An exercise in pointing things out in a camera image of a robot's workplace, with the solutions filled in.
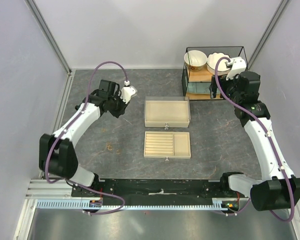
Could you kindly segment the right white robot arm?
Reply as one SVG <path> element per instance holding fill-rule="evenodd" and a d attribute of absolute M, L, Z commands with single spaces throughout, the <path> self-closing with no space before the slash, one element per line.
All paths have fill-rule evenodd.
<path fill-rule="evenodd" d="M 226 75 L 211 78 L 211 98 L 220 91 L 221 98 L 234 105 L 234 113 L 252 142 L 261 168 L 260 180 L 241 172 L 224 173 L 219 191 L 225 197 L 235 192 L 247 196 L 257 211 L 293 210 L 300 199 L 300 177 L 285 160 L 268 108 L 259 100 L 260 78 L 252 71 L 243 71 L 233 79 Z"/>

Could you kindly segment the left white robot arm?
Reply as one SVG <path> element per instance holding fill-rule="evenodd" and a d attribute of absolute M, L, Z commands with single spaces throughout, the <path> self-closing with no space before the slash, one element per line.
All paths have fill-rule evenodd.
<path fill-rule="evenodd" d="M 82 185 L 82 191 L 89 197 L 100 191 L 98 176 L 79 165 L 75 147 L 82 135 L 104 113 L 110 112 L 118 118 L 125 113 L 131 101 L 130 96 L 111 95 L 100 97 L 90 94 L 76 113 L 57 131 L 43 134 L 39 140 L 39 168 L 46 174 Z"/>

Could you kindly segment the beige jewelry box with lid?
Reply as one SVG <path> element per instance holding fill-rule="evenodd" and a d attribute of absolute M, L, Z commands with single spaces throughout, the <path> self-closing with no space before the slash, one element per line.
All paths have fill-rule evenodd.
<path fill-rule="evenodd" d="M 188 128 L 191 121 L 190 100 L 186 96 L 147 96 L 144 126 L 147 128 Z"/>

